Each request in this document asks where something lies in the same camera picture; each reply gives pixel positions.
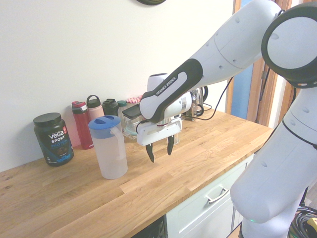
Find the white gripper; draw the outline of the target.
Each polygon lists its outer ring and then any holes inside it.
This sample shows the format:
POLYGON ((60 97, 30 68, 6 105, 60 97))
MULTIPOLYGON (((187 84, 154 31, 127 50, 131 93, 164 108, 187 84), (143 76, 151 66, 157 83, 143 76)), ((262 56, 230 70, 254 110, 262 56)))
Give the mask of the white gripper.
POLYGON ((155 123, 145 122, 138 125, 137 128, 137 143, 141 146, 146 146, 146 152, 149 159, 154 163, 153 144, 159 140, 168 138, 167 153, 171 155, 174 146, 174 135, 181 132, 182 119, 175 118, 166 125, 158 126, 155 123))

